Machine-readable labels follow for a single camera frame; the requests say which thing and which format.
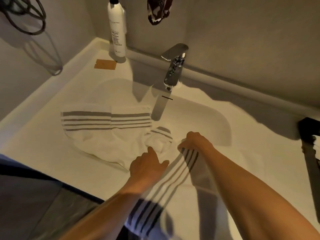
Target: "faucet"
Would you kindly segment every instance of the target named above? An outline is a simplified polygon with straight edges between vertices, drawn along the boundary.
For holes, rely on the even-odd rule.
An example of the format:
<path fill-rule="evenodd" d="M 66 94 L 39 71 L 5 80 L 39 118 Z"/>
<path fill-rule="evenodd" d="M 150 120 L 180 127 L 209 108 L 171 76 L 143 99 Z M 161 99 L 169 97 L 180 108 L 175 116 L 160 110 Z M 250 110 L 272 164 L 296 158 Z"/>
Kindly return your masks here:
<path fill-rule="evenodd" d="M 172 91 L 172 89 L 178 84 L 188 49 L 189 47 L 186 44 L 179 43 L 161 55 L 163 59 L 171 61 L 168 72 L 164 78 L 166 90 Z"/>

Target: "wall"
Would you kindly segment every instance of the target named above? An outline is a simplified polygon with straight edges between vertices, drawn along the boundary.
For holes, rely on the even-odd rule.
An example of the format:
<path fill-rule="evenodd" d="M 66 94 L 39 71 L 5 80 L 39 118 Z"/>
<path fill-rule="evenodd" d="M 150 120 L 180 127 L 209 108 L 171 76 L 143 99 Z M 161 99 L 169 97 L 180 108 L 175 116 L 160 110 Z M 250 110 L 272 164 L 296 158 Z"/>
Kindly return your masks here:
<path fill-rule="evenodd" d="M 0 120 L 95 37 L 84 0 L 40 1 L 47 29 L 39 36 L 18 32 L 0 13 Z M 40 26 L 27 16 L 14 20 L 30 31 Z"/>
<path fill-rule="evenodd" d="M 108 0 L 86 0 L 97 36 L 110 39 Z M 290 101 L 320 108 L 320 0 L 174 0 L 158 26 L 147 0 L 127 9 L 127 44 L 159 56 L 176 43 L 186 64 Z"/>

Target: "forearm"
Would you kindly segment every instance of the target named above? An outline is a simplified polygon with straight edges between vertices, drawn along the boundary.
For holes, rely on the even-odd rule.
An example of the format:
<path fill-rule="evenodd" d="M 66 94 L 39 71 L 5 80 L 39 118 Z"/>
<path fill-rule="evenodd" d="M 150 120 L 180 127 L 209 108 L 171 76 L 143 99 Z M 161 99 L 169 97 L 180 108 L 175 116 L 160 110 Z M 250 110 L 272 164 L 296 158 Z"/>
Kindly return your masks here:
<path fill-rule="evenodd" d="M 201 153 L 245 240 L 320 239 L 317 230 L 282 196 L 214 147 Z"/>
<path fill-rule="evenodd" d="M 112 198 L 78 222 L 60 240 L 116 239 L 143 191 L 129 181 Z"/>

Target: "sink overflow slot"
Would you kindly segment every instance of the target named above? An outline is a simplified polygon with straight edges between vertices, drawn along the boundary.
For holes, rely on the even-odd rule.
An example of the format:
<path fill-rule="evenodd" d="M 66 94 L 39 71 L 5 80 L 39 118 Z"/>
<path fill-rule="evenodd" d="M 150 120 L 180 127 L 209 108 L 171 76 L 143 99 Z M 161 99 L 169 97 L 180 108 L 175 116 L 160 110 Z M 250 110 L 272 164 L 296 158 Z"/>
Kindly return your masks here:
<path fill-rule="evenodd" d="M 172 98 L 169 98 L 169 97 L 166 97 L 166 96 L 163 96 L 163 95 L 162 95 L 162 97 L 164 97 L 164 98 L 166 98 L 166 99 L 173 100 Z"/>

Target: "brown paper rectangle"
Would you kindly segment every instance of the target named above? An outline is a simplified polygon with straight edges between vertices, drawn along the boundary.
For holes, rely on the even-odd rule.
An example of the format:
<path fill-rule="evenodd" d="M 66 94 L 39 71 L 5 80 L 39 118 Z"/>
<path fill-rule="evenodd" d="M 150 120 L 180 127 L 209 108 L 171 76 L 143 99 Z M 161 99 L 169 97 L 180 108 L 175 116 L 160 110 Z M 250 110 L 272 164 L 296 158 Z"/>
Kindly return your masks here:
<path fill-rule="evenodd" d="M 95 69 L 106 69 L 106 70 L 115 70 L 117 62 L 114 60 L 101 60 L 97 59 L 96 64 L 94 65 Z"/>

